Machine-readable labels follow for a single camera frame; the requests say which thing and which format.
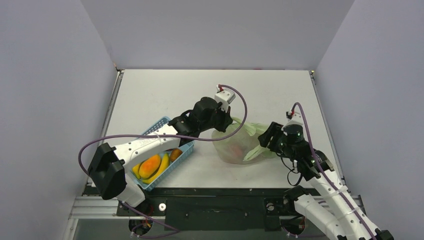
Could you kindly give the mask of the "light green plastic bag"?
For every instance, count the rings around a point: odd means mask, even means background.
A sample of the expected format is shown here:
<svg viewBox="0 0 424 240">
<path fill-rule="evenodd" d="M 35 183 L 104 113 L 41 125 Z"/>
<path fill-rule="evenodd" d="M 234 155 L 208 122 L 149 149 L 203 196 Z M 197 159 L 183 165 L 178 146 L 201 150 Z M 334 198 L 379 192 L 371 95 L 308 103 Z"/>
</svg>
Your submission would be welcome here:
<svg viewBox="0 0 424 240">
<path fill-rule="evenodd" d="M 265 159 L 276 158 L 277 155 L 268 148 L 260 146 L 258 137 L 269 126 L 262 123 L 245 122 L 239 131 L 229 138 L 213 141 L 214 148 L 220 159 L 230 164 L 253 164 Z M 236 158 L 229 150 L 230 145 L 240 145 L 244 150 L 244 158 Z"/>
</svg>

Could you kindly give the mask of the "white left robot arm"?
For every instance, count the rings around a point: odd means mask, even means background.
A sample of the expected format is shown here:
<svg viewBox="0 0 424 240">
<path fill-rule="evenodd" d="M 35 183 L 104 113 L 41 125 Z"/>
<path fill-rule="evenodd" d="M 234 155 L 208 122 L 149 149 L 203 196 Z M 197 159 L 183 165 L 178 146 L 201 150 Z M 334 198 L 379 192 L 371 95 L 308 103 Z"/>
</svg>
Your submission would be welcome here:
<svg viewBox="0 0 424 240">
<path fill-rule="evenodd" d="M 88 167 L 88 175 L 102 199 L 117 198 L 128 204 L 136 215 L 145 214 L 149 210 L 149 201 L 129 176 L 132 168 L 149 157 L 196 140 L 207 130 L 225 132 L 232 123 L 230 104 L 234 98 L 235 95 L 227 90 L 213 98 L 202 97 L 193 109 L 147 135 L 134 137 L 124 144 L 110 146 L 103 143 L 98 146 Z"/>
</svg>

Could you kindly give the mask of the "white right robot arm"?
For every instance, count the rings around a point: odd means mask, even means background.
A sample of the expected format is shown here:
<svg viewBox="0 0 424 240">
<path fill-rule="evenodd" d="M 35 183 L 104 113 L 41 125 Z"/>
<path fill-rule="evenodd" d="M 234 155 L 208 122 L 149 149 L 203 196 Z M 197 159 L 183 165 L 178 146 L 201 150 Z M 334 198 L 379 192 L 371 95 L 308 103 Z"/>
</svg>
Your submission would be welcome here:
<svg viewBox="0 0 424 240">
<path fill-rule="evenodd" d="M 258 140 L 262 147 L 289 159 L 328 206 L 323 207 L 298 185 L 284 193 L 282 207 L 287 213 L 306 217 L 330 240 L 394 239 L 358 206 L 327 156 L 305 140 L 301 125 L 272 122 Z"/>
</svg>

